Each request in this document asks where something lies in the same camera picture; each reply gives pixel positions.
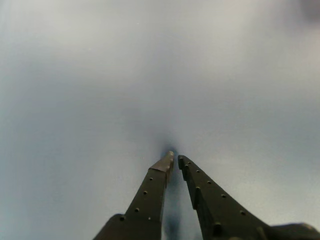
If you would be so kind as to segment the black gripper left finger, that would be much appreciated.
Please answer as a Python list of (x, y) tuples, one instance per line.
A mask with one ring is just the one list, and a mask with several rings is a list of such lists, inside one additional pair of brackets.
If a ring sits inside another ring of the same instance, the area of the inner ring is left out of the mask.
[(95, 240), (160, 240), (167, 185), (174, 168), (169, 151), (152, 165), (124, 214), (115, 214)]

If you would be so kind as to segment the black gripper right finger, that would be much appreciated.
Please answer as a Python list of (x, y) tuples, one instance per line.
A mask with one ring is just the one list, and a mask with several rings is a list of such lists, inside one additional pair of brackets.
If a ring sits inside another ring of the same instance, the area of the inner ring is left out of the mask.
[(186, 181), (204, 240), (267, 240), (268, 225), (254, 216), (184, 155), (178, 167)]

